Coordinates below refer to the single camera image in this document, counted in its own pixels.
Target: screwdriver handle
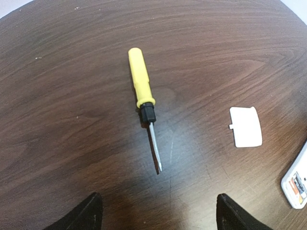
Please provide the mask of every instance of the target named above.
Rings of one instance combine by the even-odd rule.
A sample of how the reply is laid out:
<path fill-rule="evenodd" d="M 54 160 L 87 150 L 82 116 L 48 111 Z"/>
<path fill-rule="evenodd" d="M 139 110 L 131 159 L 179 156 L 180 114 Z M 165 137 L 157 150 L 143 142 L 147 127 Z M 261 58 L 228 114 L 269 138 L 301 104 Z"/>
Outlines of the screwdriver handle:
<path fill-rule="evenodd" d="M 140 108 L 142 104 L 147 102 L 155 105 L 142 51 L 139 48 L 132 48 L 129 50 L 128 55 L 133 85 L 138 99 L 136 106 Z"/>

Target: metal shaft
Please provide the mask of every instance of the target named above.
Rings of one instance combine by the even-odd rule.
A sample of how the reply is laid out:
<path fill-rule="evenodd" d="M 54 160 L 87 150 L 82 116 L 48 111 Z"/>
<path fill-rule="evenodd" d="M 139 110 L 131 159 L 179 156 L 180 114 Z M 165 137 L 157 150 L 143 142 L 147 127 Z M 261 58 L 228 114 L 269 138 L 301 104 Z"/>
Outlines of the metal shaft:
<path fill-rule="evenodd" d="M 161 160 L 160 160 L 157 141 L 155 139 L 155 133 L 154 133 L 154 127 L 153 126 L 154 126 L 154 124 L 153 124 L 153 122 L 151 122 L 149 124 L 149 131 L 150 131 L 150 136 L 152 137 L 154 154 L 155 154 L 155 157 L 157 158 L 157 161 L 158 161 L 159 170 L 160 170 L 160 172 L 162 172 L 162 164 L 161 164 Z"/>

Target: wooden table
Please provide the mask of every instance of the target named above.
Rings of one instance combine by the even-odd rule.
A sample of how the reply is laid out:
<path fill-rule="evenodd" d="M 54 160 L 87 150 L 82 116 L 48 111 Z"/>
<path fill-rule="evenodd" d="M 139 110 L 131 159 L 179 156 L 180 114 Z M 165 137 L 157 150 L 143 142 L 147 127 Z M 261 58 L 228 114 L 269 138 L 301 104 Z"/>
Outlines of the wooden table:
<path fill-rule="evenodd" d="M 307 139 L 307 26 L 278 0 L 40 0 L 0 20 L 0 225 L 40 230 L 91 192 L 104 230 L 214 230 L 219 193 L 306 229 L 280 181 Z M 128 50 L 157 100 L 157 175 Z M 229 108 L 263 145 L 236 149 Z"/>

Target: screwdriver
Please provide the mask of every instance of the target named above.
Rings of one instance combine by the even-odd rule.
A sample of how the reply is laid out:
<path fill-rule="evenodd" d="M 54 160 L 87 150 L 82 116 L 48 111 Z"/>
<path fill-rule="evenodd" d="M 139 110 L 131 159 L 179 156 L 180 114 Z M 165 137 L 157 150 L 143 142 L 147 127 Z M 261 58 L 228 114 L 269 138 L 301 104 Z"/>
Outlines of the screwdriver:
<path fill-rule="evenodd" d="M 149 77 L 143 53 L 139 48 L 132 48 L 129 50 L 128 55 L 133 85 L 138 100 L 136 106 L 141 110 L 142 121 L 149 124 L 149 131 L 153 142 L 154 154 L 158 161 L 159 170 L 162 172 L 162 164 L 153 127 L 154 122 L 156 121 L 154 113 L 155 99 L 153 98 L 150 89 Z"/>

